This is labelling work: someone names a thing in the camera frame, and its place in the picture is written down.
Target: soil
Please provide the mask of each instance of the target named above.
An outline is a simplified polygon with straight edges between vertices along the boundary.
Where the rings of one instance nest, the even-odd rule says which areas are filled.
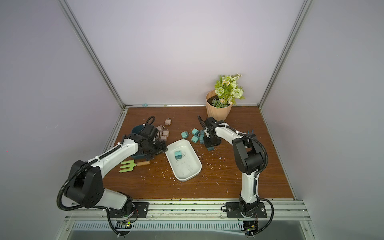
[[[215,95],[215,96],[209,98],[209,99],[207,100],[207,102],[208,102],[210,105],[212,105],[212,101],[213,101],[214,99],[218,99],[218,96]]]

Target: cable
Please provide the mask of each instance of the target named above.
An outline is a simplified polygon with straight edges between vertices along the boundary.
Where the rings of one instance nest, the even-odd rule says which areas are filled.
[[[116,147],[112,148],[111,150],[109,150],[108,152],[104,153],[103,155],[99,156],[99,159],[103,159],[104,157],[110,155],[111,153],[115,152],[116,150],[118,150],[119,148],[121,148],[121,145],[117,145]],[[62,187],[60,188],[59,190],[59,193],[57,194],[57,198],[56,198],[56,205],[57,207],[60,209],[60,210],[63,210],[63,211],[71,211],[71,210],[75,210],[75,209],[79,209],[83,206],[81,205],[76,205],[76,206],[72,206],[72,207],[67,207],[67,206],[64,206],[63,203],[61,202],[62,201],[62,198],[63,198],[63,194],[64,194],[64,191],[65,189],[67,188],[68,184],[74,179],[76,178],[80,173],[84,172],[90,165],[96,163],[99,161],[99,159],[93,159],[92,161],[90,162],[87,162],[86,164],[84,164],[83,166],[81,166],[78,170],[76,170],[72,175],[70,175],[67,179],[67,181],[64,182],[64,184],[62,185]]]
[[[147,121],[145,122],[145,125],[148,125],[148,124],[151,125],[151,124],[155,121],[155,119],[156,119],[155,116],[150,116],[150,117],[147,119]]]
[[[265,230],[272,222],[272,219],[273,219],[273,215],[275,213],[275,209],[273,208],[273,204],[271,203],[271,201],[269,201],[268,199],[265,199],[265,198],[261,198],[259,196],[256,196],[256,198],[260,201],[266,201],[267,203],[269,203],[269,205],[271,205],[271,216],[269,217],[269,220],[268,222],[260,229],[256,232],[256,234],[260,233],[261,231]]]
[[[109,215],[109,208],[106,211],[107,211],[107,219],[108,219],[109,226],[111,227],[112,231],[117,234],[117,236],[125,236],[131,232],[131,231],[124,231],[124,232],[117,231],[112,224],[111,216]]]
[[[230,207],[230,206],[229,206],[229,205],[221,206],[220,210],[221,210],[222,212],[233,211],[233,210],[240,210],[240,208],[237,208],[237,209],[230,209],[230,210],[228,210],[228,208],[227,208],[227,209],[223,209],[223,207]]]
[[[139,211],[137,210],[137,209],[135,209],[136,210],[136,219],[134,220],[134,221],[132,221],[131,223],[134,223],[134,222],[136,222],[136,220],[139,218]],[[108,219],[108,223],[109,223],[109,226],[111,227],[111,229],[112,229],[112,231],[114,232],[114,233],[116,233],[118,236],[125,236],[125,235],[127,235],[127,234],[129,234],[131,231],[117,231],[116,230],[116,228],[113,226],[113,224],[112,224],[112,221],[111,221],[111,216],[109,215],[109,208],[108,208],[108,210],[107,210],[107,219]]]
[[[206,126],[206,124],[204,123],[204,121],[201,119],[200,115],[197,116],[197,119],[199,120],[201,126],[202,126],[204,129],[206,129],[207,126]]]

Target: enclosure floor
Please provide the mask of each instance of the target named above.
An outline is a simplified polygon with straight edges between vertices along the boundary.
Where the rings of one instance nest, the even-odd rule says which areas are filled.
[[[181,139],[181,132],[201,129],[197,115],[205,120],[206,108],[129,108],[116,143],[121,141],[124,134],[130,134],[134,126],[145,123],[149,116],[155,116],[154,126],[164,125],[166,118],[172,119],[172,124],[166,126],[169,130],[167,145],[171,144]],[[258,107],[233,107],[226,122],[242,132],[254,130],[268,152],[268,167],[259,178],[259,195],[264,198],[293,198]],[[191,135],[187,139],[202,163],[201,172],[191,180],[177,180],[163,153],[151,160],[150,165],[136,166],[130,172],[119,173],[119,164],[103,179],[104,187],[128,194],[134,199],[238,198],[242,177],[235,164],[232,145],[223,140],[220,146],[209,152],[203,144],[193,143]]]

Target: metal bracket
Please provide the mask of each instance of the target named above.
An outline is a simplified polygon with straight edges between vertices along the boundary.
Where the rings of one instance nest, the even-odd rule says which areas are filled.
[[[239,202],[226,202],[227,205],[227,218],[244,218],[244,216],[240,212],[240,203]],[[267,218],[266,210],[264,203],[260,203],[259,207],[256,208],[255,214],[253,214],[250,218]]]
[[[137,209],[137,212],[139,213],[139,216],[137,218],[146,218],[147,212],[148,212],[149,202],[134,202],[133,204],[135,205],[135,208]]]

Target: ventilation grille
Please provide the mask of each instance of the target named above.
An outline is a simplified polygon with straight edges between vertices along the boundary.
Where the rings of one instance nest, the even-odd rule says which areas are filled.
[[[129,229],[125,226],[112,221],[116,229]],[[131,230],[136,231],[203,231],[203,230],[220,230],[220,231],[241,231],[243,225],[236,221],[151,221],[133,223]],[[105,231],[110,230],[106,221],[75,221],[72,230],[89,230],[89,231]]]

